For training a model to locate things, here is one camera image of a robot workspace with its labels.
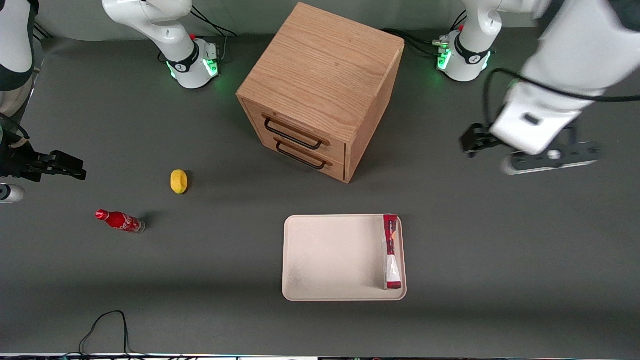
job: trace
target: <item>wall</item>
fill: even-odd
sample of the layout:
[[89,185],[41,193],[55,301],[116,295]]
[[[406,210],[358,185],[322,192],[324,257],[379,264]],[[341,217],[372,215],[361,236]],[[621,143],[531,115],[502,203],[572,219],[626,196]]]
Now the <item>wall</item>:
[[[237,33],[276,33],[298,0],[193,0],[209,20]],[[375,28],[447,28],[464,9],[458,0],[305,0],[307,4]],[[530,15],[502,14],[507,27],[532,26]],[[213,35],[194,16],[180,20],[197,35]],[[57,37],[131,40],[144,36],[114,23],[101,0],[40,1],[38,23]]]

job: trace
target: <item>bottle cap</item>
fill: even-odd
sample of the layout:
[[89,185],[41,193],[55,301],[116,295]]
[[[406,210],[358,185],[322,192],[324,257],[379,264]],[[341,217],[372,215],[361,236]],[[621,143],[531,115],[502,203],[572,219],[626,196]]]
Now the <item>bottle cap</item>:
[[98,210],[95,212],[95,218],[100,220],[107,220],[109,218],[109,212],[106,210]]

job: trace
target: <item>green led light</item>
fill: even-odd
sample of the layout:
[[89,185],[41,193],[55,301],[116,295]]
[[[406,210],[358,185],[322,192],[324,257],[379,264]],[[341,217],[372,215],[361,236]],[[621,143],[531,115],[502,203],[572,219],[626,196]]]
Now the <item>green led light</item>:
[[169,68],[169,71],[171,72],[171,77],[175,79],[175,74],[173,73],[173,69],[171,68],[171,65],[169,65],[169,62],[166,62],[166,66]]
[[202,59],[202,63],[207,68],[209,75],[213,78],[218,75],[218,62],[215,60]]
[[482,65],[482,69],[486,69],[487,64],[489,64],[489,56],[491,56],[491,51],[486,55],[486,59],[484,60],[484,65]]
[[447,49],[444,53],[440,55],[438,59],[438,67],[440,70],[444,70],[447,68],[447,64],[449,64],[449,59],[451,58],[451,50]]

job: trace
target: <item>lemon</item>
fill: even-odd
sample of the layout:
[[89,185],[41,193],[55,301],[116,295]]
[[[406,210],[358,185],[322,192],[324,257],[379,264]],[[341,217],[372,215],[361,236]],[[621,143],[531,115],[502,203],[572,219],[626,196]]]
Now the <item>lemon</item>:
[[182,170],[174,170],[171,173],[171,190],[177,194],[187,191],[187,174]]

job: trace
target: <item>drawer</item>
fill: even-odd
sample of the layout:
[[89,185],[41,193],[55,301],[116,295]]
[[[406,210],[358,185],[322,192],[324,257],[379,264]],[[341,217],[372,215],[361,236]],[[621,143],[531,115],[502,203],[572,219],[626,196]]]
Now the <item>drawer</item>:
[[244,105],[263,143],[265,139],[277,136],[305,149],[307,153],[319,154],[326,159],[344,163],[344,143],[326,136],[315,135],[313,129],[294,126],[283,120],[275,111],[269,111],[253,102],[245,100]]
[[329,175],[334,179],[338,179],[340,181],[344,180],[343,163],[322,158],[317,154],[312,154],[310,151],[276,136],[263,138],[262,143],[269,149],[277,151],[292,160],[303,163],[306,166],[318,170],[323,174]]

